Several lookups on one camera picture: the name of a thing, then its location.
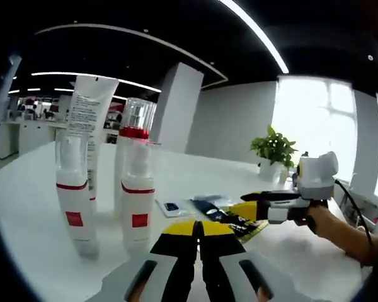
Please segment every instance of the ceiling light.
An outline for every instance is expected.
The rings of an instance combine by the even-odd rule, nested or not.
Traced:
[[[36,72],[34,74],[31,74],[31,76],[47,76],[47,75],[66,75],[66,76],[83,76],[84,75],[86,77],[100,77],[102,79],[116,79],[114,77],[105,77],[103,75],[98,75],[98,74],[82,74],[80,72],[52,71],[52,72]],[[156,89],[156,88],[153,88],[153,87],[150,87],[150,86],[146,86],[146,85],[142,85],[142,84],[139,84],[139,83],[130,82],[130,81],[121,80],[121,79],[116,79],[116,80],[118,80],[119,82],[124,83],[124,84],[129,84],[129,85],[141,87],[141,88],[152,90],[152,91],[155,91],[155,92],[161,92],[161,90],[159,90],[159,89]]]
[[[55,88],[56,91],[67,91],[67,92],[73,92],[73,89],[64,89],[64,88]]]
[[[244,21],[246,25],[248,25],[253,30],[253,32],[256,33],[256,35],[259,37],[262,43],[265,44],[267,50],[276,60],[276,63],[278,64],[282,72],[284,74],[288,74],[289,69],[285,65],[283,59],[281,58],[275,46],[273,45],[272,41],[269,40],[269,38],[266,36],[263,30],[259,27],[259,25],[257,25],[256,22],[253,21],[253,19],[247,13],[245,13],[245,11],[241,7],[239,7],[239,5],[236,4],[233,0],[218,0],[218,1],[220,1],[222,4],[227,6],[233,13],[239,16],[242,19],[242,21]]]
[[[124,98],[123,96],[112,96],[113,98],[115,99],[124,99],[124,100],[127,100],[127,98]]]

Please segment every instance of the red stripe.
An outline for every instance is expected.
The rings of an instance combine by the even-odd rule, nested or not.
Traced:
[[[130,193],[130,194],[149,194],[149,193],[154,193],[156,190],[155,189],[150,189],[150,190],[133,190],[133,189],[127,189],[122,182],[120,182],[121,185],[122,185],[122,189],[126,192],[126,193]]]
[[[81,186],[66,186],[65,184],[58,184],[57,182],[56,182],[56,186],[60,189],[78,191],[78,190],[84,189],[87,186],[87,181]]]

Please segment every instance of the white pot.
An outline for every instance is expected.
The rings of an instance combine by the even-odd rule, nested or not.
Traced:
[[[280,173],[284,169],[285,167],[281,162],[274,162],[272,165],[270,165],[270,160],[261,159],[259,175],[264,181],[278,182]]]

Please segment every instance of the black cable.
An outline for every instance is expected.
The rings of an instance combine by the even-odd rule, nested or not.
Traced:
[[[371,234],[370,234],[370,231],[367,227],[367,224],[365,223],[365,220],[363,218],[363,215],[361,214],[360,212],[360,208],[355,204],[354,202],[354,199],[352,198],[352,196],[350,195],[350,193],[346,190],[346,188],[341,184],[340,181],[338,181],[337,179],[335,180],[335,184],[338,184],[341,189],[343,190],[343,192],[347,195],[347,197],[350,199],[350,202],[352,203],[354,209],[356,210],[357,214],[359,215],[360,217],[360,221],[361,221],[361,224],[363,225],[364,227],[364,230],[365,230],[365,233],[367,234],[367,238],[368,238],[368,242],[370,243],[370,246],[373,247],[374,244],[372,243],[372,239],[371,239]]]

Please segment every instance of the red label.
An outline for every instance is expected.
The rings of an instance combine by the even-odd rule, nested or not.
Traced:
[[[141,228],[147,226],[148,214],[132,215],[132,227]]]
[[[83,220],[81,219],[81,213],[79,212],[66,212],[67,221],[72,227],[82,227]]]

